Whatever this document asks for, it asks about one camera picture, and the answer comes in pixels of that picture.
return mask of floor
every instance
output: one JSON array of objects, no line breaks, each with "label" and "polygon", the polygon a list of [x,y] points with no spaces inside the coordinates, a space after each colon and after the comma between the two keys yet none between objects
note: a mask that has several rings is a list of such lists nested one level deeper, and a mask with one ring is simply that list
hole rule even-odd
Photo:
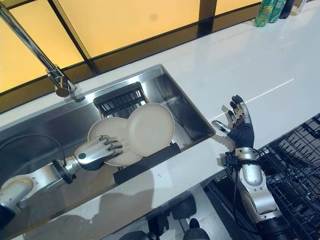
[{"label": "floor", "polygon": [[[196,213],[190,216],[190,218],[182,220],[174,220],[172,214],[170,214],[168,217],[169,230],[160,236],[160,240],[182,240],[185,231],[189,228],[189,221],[192,218],[196,218],[199,221],[200,227],[207,232],[211,240],[231,240],[232,238],[204,190],[199,186],[192,190],[192,194],[195,198]],[[126,233],[133,231],[144,231],[148,233],[147,220],[141,218],[116,233],[103,238],[103,240],[119,240]]]}]

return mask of beige plate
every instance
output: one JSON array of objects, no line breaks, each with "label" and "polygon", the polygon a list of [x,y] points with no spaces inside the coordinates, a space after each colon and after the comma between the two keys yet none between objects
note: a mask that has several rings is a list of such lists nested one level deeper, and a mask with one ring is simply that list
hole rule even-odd
[{"label": "beige plate", "polygon": [[167,147],[174,135],[174,118],[170,111],[158,103],[147,103],[129,117],[125,138],[131,150],[147,157]]},{"label": "beige plate", "polygon": [[100,135],[108,135],[116,138],[121,144],[123,153],[110,159],[107,164],[116,167],[129,166],[138,162],[142,156],[136,154],[130,149],[129,143],[125,138],[125,129],[128,120],[121,117],[110,117],[96,122],[89,130],[88,140],[94,139]]}]

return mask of yellow window glass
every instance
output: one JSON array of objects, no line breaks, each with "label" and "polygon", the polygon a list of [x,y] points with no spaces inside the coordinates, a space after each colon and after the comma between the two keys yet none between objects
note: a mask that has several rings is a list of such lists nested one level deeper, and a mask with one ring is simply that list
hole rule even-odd
[{"label": "yellow window glass", "polygon": [[194,23],[200,0],[60,0],[91,57]]},{"label": "yellow window glass", "polygon": [[251,4],[260,3],[258,0],[217,0],[215,15],[223,14]]},{"label": "yellow window glass", "polygon": [[[83,59],[46,0],[10,10],[48,58],[64,68]],[[0,19],[0,93],[46,74],[45,67]]]}]

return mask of chrome faucet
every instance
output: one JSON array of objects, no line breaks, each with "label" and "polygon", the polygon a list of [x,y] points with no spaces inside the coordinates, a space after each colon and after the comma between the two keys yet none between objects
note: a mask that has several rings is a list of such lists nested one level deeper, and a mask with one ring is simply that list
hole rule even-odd
[{"label": "chrome faucet", "polygon": [[45,53],[32,40],[28,33],[18,23],[15,17],[8,11],[8,9],[0,2],[0,16],[5,23],[12,29],[12,31],[21,39],[21,41],[30,49],[30,51],[39,59],[45,66],[47,76],[55,86],[55,93],[59,97],[67,97],[70,93],[76,90],[76,86],[68,79],[68,77],[61,71],[61,69],[53,64]]}]

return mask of countertop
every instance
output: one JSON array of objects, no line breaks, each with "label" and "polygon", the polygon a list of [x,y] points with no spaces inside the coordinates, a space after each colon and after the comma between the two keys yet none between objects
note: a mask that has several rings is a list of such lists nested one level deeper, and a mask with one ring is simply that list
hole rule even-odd
[{"label": "countertop", "polygon": [[[320,112],[320,0],[301,14],[257,28],[247,21],[80,82],[89,92],[162,64],[208,121],[227,123],[225,105],[242,96],[256,149]],[[5,129],[64,102],[54,93],[0,115]],[[101,239],[222,169],[232,143],[219,132],[87,203],[15,239]]]}]

